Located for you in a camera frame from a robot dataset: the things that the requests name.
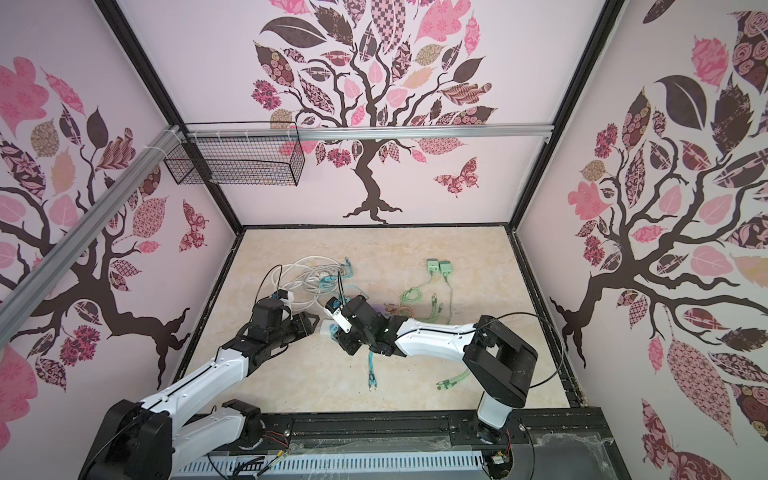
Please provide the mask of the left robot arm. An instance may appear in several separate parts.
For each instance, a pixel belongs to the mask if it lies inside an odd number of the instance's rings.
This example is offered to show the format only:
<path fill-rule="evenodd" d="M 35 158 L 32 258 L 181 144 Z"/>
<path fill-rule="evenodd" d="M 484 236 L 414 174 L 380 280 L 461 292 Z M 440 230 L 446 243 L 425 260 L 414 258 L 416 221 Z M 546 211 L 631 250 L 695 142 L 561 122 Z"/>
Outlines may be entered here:
<path fill-rule="evenodd" d="M 216 413 L 199 413 L 288 346 L 312 335 L 319 323 L 318 315 L 294 313 L 281 299 L 257 301 L 250 320 L 206 364 L 140 401 L 111 406 L 79 478 L 169 479 L 219 446 L 260 436 L 260 410 L 250 404 L 234 401 Z"/>

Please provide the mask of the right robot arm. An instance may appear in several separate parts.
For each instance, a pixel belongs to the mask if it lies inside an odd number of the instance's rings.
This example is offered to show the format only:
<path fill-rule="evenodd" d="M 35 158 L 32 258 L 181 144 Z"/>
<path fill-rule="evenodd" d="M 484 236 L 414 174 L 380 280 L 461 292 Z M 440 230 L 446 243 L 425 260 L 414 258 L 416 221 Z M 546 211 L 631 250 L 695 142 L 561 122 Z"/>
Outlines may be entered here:
<path fill-rule="evenodd" d="M 483 315 L 463 325 L 386 317 L 361 295 L 346 303 L 333 297 L 325 311 L 338 325 L 337 343 L 350 356 L 366 346 L 387 357 L 428 356 L 464 364 L 483 389 L 477 419 L 494 432 L 526 404 L 538 352 L 496 317 Z"/>

